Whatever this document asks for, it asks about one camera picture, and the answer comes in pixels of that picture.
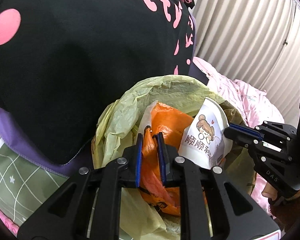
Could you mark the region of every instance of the white star pattern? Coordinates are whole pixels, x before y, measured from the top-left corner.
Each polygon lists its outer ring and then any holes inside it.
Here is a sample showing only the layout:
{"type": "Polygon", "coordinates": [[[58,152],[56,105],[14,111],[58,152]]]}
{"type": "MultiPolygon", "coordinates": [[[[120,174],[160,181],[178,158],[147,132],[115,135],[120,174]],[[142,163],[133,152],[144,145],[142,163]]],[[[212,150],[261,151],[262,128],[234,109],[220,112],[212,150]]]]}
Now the white star pattern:
{"type": "Polygon", "coordinates": [[[13,175],[10,176],[10,183],[14,184],[14,181],[15,181],[15,179],[14,179],[13,175]]]}

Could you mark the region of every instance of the white curtain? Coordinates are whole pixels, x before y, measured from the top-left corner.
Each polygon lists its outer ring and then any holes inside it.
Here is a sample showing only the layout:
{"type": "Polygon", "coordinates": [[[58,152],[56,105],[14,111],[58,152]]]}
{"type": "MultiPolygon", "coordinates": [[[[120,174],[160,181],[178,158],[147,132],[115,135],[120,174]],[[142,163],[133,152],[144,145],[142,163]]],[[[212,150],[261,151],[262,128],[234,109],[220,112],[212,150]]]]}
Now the white curtain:
{"type": "Polygon", "coordinates": [[[300,100],[300,6],[296,0],[198,0],[196,56],[241,79],[297,125],[300,100]]]}

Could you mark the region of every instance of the purple trim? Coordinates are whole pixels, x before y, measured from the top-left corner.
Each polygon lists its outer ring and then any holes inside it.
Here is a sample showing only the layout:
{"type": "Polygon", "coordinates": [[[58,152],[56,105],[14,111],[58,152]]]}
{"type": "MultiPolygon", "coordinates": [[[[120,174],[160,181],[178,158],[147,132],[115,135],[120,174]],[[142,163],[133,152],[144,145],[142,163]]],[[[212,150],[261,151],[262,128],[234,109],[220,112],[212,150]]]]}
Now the purple trim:
{"type": "Polygon", "coordinates": [[[15,153],[31,163],[57,175],[69,177],[83,166],[93,169],[89,142],[82,147],[79,153],[68,164],[53,164],[40,153],[39,149],[30,141],[15,122],[12,115],[2,108],[0,108],[0,137],[15,153]]]}

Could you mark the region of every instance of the brown sleeve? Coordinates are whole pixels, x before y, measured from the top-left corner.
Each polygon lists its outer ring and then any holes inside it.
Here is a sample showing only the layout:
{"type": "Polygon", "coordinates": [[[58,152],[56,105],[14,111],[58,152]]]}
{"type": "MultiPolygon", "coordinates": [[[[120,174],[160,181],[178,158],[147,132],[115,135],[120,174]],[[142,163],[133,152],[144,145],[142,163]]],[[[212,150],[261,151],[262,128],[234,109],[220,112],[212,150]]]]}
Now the brown sleeve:
{"type": "Polygon", "coordinates": [[[270,206],[270,210],[272,215],[284,224],[284,230],[287,232],[300,215],[300,197],[286,205],[270,206]]]}

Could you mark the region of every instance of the orange plastic bag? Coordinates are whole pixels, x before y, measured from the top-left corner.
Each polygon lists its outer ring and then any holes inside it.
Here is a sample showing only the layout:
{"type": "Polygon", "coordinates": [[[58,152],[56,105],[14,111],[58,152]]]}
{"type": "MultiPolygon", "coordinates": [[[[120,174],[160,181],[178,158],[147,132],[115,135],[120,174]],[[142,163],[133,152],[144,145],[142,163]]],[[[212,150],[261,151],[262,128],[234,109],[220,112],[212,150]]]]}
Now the orange plastic bag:
{"type": "Polygon", "coordinates": [[[183,131],[193,118],[171,106],[157,103],[151,112],[151,119],[151,129],[147,128],[144,134],[139,190],[148,203],[158,206],[165,213],[180,216],[179,188],[165,188],[162,185],[157,142],[152,136],[162,132],[164,142],[179,149],[183,131]]]}

